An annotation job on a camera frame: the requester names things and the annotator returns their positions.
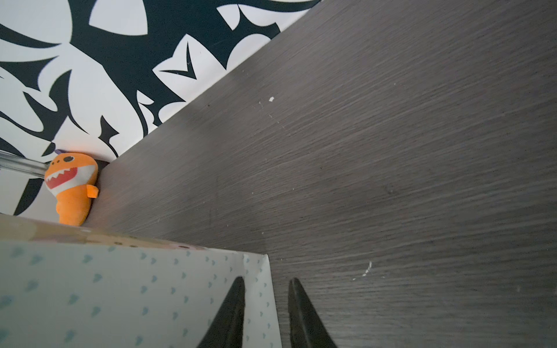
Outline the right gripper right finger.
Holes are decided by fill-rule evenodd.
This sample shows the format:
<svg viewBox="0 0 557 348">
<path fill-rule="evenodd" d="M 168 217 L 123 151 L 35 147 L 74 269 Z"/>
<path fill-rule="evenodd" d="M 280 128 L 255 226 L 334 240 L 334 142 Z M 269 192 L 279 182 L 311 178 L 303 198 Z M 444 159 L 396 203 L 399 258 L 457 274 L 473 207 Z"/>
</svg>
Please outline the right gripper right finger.
<svg viewBox="0 0 557 348">
<path fill-rule="evenodd" d="M 293 348 L 337 348 L 298 278 L 289 283 L 288 311 Z"/>
</svg>

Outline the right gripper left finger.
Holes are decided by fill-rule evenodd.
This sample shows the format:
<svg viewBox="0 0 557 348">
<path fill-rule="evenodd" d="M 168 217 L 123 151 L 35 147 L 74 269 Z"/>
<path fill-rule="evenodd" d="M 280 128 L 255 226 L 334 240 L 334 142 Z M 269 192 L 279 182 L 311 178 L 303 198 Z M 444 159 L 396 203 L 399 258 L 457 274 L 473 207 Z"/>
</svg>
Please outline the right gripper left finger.
<svg viewBox="0 0 557 348">
<path fill-rule="evenodd" d="M 245 317 L 245 280 L 236 277 L 198 348 L 241 348 Z"/>
</svg>

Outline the patterned paper gift bag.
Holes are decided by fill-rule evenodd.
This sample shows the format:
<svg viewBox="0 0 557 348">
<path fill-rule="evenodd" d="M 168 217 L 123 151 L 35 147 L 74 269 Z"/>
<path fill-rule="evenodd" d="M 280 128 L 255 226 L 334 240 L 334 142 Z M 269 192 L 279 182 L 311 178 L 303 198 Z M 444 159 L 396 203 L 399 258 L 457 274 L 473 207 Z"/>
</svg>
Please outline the patterned paper gift bag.
<svg viewBox="0 0 557 348">
<path fill-rule="evenodd" d="M 1 217 L 1 346 L 195 347 L 236 278 L 244 347 L 280 347 L 267 256 Z"/>
</svg>

